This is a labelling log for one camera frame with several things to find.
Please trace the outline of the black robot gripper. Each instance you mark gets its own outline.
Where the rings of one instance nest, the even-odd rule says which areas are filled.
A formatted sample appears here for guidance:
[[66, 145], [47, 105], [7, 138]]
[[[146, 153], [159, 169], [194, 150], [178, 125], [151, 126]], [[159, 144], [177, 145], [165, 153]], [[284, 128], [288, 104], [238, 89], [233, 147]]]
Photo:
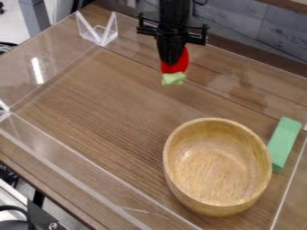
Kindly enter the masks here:
[[[170, 25], [162, 22], [159, 14], [155, 12], [141, 13], [137, 19], [137, 32], [157, 37], [159, 58], [166, 64], [178, 63], [186, 43], [207, 44], [209, 25], [198, 21], [191, 15], [187, 16], [182, 25]], [[170, 37], [175, 37], [174, 58]]]

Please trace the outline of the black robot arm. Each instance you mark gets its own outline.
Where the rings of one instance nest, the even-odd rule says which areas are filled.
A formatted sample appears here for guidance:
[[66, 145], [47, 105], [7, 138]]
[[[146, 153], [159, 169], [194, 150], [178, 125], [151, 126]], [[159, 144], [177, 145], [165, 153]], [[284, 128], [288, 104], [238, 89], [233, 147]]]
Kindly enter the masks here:
[[187, 43], [207, 44], [209, 25], [191, 15], [191, 4], [205, 3], [205, 0], [159, 0], [157, 12], [138, 15], [137, 32], [155, 38], [159, 58], [169, 65], [179, 61]]

